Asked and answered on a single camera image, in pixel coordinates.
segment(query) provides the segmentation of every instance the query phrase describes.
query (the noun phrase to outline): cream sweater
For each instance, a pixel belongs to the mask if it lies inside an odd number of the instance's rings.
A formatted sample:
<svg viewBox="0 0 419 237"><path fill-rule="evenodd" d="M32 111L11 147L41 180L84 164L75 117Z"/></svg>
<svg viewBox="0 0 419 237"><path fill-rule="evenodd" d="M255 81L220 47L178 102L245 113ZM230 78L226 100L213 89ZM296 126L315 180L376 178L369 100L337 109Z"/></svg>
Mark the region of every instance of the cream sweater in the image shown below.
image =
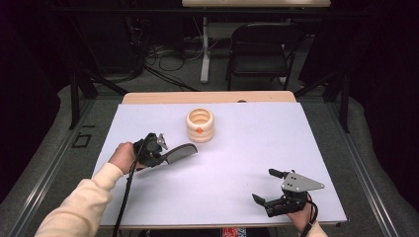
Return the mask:
<svg viewBox="0 0 419 237"><path fill-rule="evenodd" d="M106 205L112 199L110 190L123 175L117 166L104 164L91 180L82 180L61 206L46 216L36 236L95 236ZM327 235L316 222L308 236Z"/></svg>

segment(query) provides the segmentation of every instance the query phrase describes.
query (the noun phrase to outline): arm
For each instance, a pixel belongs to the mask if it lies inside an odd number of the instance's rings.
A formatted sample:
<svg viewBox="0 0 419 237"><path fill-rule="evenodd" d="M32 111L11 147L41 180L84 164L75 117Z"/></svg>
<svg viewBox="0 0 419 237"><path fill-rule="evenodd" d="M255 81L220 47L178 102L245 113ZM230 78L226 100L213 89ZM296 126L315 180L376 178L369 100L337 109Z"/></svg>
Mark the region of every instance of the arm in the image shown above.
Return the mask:
<svg viewBox="0 0 419 237"><path fill-rule="evenodd" d="M120 144L91 180L82 180L61 206L43 220L36 236L94 236L112 199L111 189L128 173L134 160L132 143Z"/></svg>
<svg viewBox="0 0 419 237"><path fill-rule="evenodd" d="M310 220L311 215L311 204L307 203L303 210L295 213L288 213L287 216L293 222L293 225L298 230L299 233L302 233L305 226ZM327 234L323 231L321 226L317 221L311 226L310 231L307 234L307 237L327 237Z"/></svg>

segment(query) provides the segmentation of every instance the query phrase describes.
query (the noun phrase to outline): dark background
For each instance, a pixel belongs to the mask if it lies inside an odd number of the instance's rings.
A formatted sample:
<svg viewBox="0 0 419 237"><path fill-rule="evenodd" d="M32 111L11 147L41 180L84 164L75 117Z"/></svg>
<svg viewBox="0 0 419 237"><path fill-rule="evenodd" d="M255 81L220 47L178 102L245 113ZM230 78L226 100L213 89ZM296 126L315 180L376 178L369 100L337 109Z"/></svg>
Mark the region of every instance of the dark background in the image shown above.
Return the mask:
<svg viewBox="0 0 419 237"><path fill-rule="evenodd" d="M3 1L0 5L1 193L7 195L37 151L59 109L57 92L69 84L72 62L60 37L40 10L43 1ZM83 1L62 1L83 5ZM138 1L141 7L181 7L181 1ZM102 1L116 7L119 2ZM350 63L351 97L365 109L376 156L400 193L417 209L419 170L419 9L417 1L333 0L332 9L375 9L373 21L324 20L300 74L313 83L342 66L354 52L358 35L368 36L357 60ZM74 45L74 54L92 70L133 73L135 48L129 45L125 19L79 17L86 46L69 22L58 22ZM184 35L193 32L190 20L148 18L153 40L181 49Z"/></svg>

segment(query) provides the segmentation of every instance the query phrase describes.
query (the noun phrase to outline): chair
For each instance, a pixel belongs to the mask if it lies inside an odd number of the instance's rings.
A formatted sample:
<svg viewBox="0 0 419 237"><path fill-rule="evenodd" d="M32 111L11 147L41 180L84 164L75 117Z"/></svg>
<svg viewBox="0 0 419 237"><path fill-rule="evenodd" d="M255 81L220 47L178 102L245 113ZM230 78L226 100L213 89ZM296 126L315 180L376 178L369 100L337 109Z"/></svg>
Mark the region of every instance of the chair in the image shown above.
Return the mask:
<svg viewBox="0 0 419 237"><path fill-rule="evenodd" d="M237 28L231 36L226 80L231 77L286 77L287 90L295 50L305 32L294 23L252 23Z"/></svg>

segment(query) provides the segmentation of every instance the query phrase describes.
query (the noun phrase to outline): person's hand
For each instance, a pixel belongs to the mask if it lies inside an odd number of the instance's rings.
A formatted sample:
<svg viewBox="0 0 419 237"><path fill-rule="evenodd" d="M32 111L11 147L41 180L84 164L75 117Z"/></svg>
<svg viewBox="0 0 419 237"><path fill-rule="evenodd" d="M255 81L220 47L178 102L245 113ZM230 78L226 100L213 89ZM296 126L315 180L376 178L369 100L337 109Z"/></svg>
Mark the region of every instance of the person's hand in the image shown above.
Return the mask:
<svg viewBox="0 0 419 237"><path fill-rule="evenodd" d="M120 168L123 173L126 175L129 173L129 169L132 165L132 162L135 161L135 155L133 154L133 146L131 142L120 143L118 148L115 150L115 153L109 159L109 163L116 165ZM136 164L135 169L145 168L141 164Z"/></svg>
<svg viewBox="0 0 419 237"><path fill-rule="evenodd" d="M310 221L311 208L311 204L307 202L303 210L287 214L287 216L293 222L293 225L296 227L299 233L302 233L305 226Z"/></svg>

